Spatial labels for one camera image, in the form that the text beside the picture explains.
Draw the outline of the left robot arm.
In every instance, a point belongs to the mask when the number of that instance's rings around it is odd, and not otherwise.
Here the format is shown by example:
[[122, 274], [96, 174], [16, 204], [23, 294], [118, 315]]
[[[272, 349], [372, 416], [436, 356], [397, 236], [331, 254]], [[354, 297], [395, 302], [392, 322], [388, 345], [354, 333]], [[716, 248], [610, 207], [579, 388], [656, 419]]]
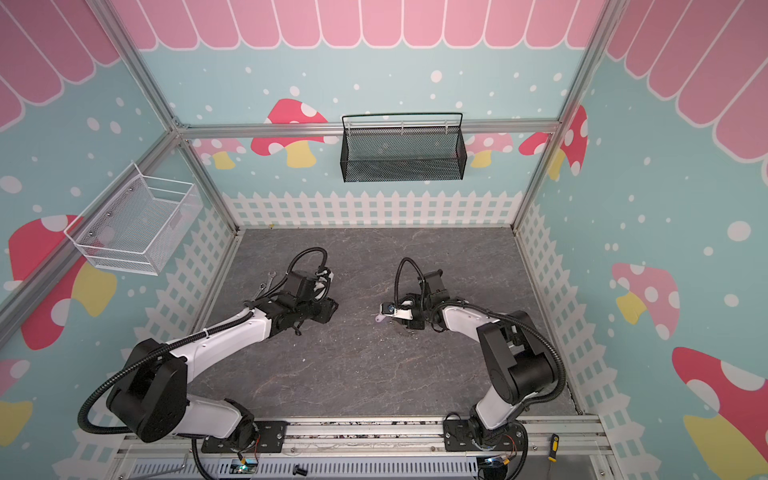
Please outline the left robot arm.
[[188, 386], [248, 346], [285, 331], [298, 334], [307, 320], [328, 323], [338, 308], [329, 296], [332, 280], [324, 262], [310, 272], [290, 264], [275, 286], [229, 319], [169, 343], [136, 344], [124, 367], [84, 401], [78, 427], [93, 435], [134, 434], [145, 443], [181, 436], [213, 438], [233, 451], [251, 447], [259, 430], [246, 407], [192, 395]]

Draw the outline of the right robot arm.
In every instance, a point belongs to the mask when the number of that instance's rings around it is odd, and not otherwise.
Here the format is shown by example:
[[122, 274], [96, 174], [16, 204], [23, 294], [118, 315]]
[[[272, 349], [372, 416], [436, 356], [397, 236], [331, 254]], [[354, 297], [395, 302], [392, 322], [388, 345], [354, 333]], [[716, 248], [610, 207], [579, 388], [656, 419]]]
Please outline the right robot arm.
[[394, 300], [383, 303], [380, 314], [407, 329], [458, 333], [480, 346], [491, 387], [466, 419], [446, 416], [448, 450], [520, 451], [527, 431], [517, 418], [560, 396], [567, 384], [563, 359], [527, 312], [499, 313], [453, 298], [442, 275], [440, 269], [423, 272], [410, 257], [401, 259]]

